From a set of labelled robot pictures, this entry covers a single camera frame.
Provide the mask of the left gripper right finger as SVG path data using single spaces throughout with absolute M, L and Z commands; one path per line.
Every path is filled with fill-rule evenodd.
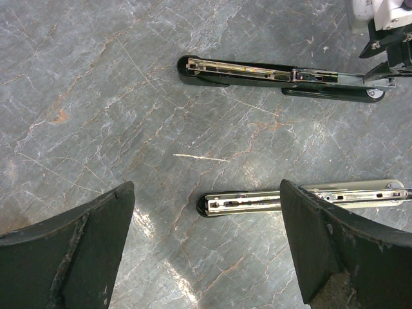
M 286 179 L 281 210 L 301 297 L 312 308 L 411 308 L 411 233 Z

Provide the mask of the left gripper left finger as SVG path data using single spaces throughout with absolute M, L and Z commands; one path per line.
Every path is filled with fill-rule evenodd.
M 134 184 L 1 235 L 1 308 L 108 308 Z

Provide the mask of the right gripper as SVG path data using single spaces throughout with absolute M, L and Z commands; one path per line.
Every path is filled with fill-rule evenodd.
M 359 57 L 368 59 L 387 52 L 388 62 L 383 62 L 364 75 L 369 82 L 396 77 L 411 77 L 411 24 L 389 30 L 376 30 L 375 22 L 368 23 L 369 41 Z

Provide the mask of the silver and black stapler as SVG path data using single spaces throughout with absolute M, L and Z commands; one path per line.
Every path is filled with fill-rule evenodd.
M 304 185 L 303 189 L 344 209 L 392 207 L 411 200 L 411 188 L 395 179 Z M 281 210 L 281 193 L 279 190 L 205 193 L 197 199 L 196 210 L 204 218 L 277 212 Z

